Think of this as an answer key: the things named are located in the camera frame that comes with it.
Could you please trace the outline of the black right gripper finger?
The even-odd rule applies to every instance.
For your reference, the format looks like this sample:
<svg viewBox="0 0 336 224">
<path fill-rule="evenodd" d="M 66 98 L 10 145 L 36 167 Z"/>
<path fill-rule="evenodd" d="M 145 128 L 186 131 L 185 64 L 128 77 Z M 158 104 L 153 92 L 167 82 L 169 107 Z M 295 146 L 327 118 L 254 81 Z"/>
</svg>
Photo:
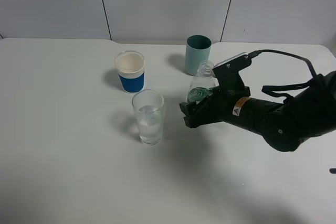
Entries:
<svg viewBox="0 0 336 224">
<path fill-rule="evenodd" d="M 202 125 L 213 124 L 221 122 L 214 111 L 209 109 L 197 110 L 190 112 L 188 110 L 183 110 L 184 123 L 189 128 L 197 128 Z"/>
<path fill-rule="evenodd" d="M 208 110 L 212 97 L 207 95 L 200 102 L 181 102 L 179 104 L 181 112 L 185 116 L 195 116 Z"/>
</svg>

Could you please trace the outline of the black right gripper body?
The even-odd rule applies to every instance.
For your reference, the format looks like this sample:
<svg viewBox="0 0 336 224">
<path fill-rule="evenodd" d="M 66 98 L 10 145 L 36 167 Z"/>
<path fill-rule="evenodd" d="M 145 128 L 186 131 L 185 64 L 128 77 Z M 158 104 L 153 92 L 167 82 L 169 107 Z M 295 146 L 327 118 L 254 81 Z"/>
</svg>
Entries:
<svg viewBox="0 0 336 224">
<path fill-rule="evenodd" d="M 252 124 L 251 115 L 244 114 L 243 108 L 240 108 L 239 116 L 233 115 L 233 110 L 239 99 L 250 99 L 249 87 L 244 87 L 240 91 L 228 90 L 218 87 L 213 90 L 209 101 L 209 113 L 207 116 L 207 124 L 225 122 L 228 124 Z"/>
</svg>

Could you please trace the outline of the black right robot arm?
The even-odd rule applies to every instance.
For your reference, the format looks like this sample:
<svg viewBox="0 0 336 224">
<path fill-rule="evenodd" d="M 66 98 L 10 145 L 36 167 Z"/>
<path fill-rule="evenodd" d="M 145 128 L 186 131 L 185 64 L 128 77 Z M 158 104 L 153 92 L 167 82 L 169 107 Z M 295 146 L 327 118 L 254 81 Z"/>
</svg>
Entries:
<svg viewBox="0 0 336 224">
<path fill-rule="evenodd" d="M 215 87 L 201 102 L 182 102 L 180 109 L 189 128 L 226 122 L 262 136 L 281 152 L 293 152 L 307 139 L 335 130 L 334 71 L 282 89 L 301 92 L 276 103 L 251 98 L 248 88 L 225 91 Z"/>
</svg>

